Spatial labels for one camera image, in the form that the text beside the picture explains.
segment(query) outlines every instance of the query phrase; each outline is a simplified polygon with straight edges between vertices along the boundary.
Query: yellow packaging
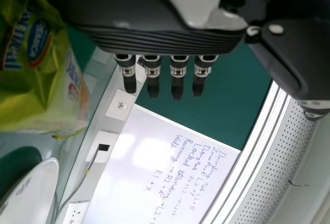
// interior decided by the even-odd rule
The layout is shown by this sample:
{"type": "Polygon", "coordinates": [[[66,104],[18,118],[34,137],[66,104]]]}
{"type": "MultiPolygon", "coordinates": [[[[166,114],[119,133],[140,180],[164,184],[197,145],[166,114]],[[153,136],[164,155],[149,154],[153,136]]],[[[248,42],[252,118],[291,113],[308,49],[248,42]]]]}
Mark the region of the yellow packaging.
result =
{"type": "Polygon", "coordinates": [[[0,131],[74,133],[90,95],[59,13],[46,0],[0,0],[0,131]]]}

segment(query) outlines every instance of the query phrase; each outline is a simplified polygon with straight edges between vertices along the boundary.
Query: green wall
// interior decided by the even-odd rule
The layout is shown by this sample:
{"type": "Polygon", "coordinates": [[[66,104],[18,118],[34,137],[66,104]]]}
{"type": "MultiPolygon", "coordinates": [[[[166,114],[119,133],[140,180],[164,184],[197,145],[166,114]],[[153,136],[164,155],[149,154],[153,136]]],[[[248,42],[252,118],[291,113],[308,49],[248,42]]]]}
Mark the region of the green wall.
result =
{"type": "Polygon", "coordinates": [[[271,82],[248,47],[240,46],[216,61],[200,98],[192,96],[194,60],[191,58],[183,98],[172,99],[169,62],[169,57],[162,58],[158,98],[149,98],[145,84],[137,104],[241,150],[271,82]]]}
{"type": "Polygon", "coordinates": [[[76,60],[81,71],[84,72],[87,63],[93,55],[96,45],[86,33],[83,33],[69,25],[67,26],[67,30],[76,60]]]}

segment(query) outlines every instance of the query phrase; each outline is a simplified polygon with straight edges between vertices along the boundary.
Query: wall socket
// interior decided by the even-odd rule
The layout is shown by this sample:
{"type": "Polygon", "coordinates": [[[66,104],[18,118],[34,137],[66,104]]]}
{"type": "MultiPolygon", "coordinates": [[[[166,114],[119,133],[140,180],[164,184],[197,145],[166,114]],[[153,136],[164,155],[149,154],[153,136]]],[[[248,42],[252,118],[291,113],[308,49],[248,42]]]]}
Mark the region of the wall socket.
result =
{"type": "Polygon", "coordinates": [[[81,224],[87,211],[89,201],[70,202],[65,213],[63,224],[81,224]]]}
{"type": "Polygon", "coordinates": [[[106,163],[111,155],[112,149],[116,144],[118,137],[119,134],[99,130],[93,141],[92,147],[89,150],[86,161],[92,161],[97,147],[100,146],[94,162],[106,163]]]}

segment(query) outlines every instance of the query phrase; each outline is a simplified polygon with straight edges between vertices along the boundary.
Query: perforated panel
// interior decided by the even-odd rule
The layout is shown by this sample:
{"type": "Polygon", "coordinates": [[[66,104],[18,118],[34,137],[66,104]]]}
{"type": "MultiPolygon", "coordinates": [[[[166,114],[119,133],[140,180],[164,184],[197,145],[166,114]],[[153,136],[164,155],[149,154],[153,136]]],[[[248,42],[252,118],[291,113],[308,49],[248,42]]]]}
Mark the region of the perforated panel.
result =
{"type": "Polygon", "coordinates": [[[269,153],[230,224],[266,224],[289,186],[309,142],[314,123],[291,99],[269,153]]]}

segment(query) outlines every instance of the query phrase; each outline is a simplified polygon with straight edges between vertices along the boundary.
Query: robotic hand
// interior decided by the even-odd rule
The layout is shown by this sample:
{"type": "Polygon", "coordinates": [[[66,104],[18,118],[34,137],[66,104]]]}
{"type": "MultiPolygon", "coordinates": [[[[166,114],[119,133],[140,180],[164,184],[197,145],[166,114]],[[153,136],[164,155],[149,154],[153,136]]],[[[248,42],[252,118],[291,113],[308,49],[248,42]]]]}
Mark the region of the robotic hand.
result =
{"type": "Polygon", "coordinates": [[[170,55],[172,95],[180,99],[186,55],[199,55],[194,95],[200,96],[216,55],[244,41],[308,119],[330,112],[330,0],[50,1],[101,49],[119,55],[130,92],[132,55],[144,55],[151,97],[158,95],[160,56],[170,55]]]}

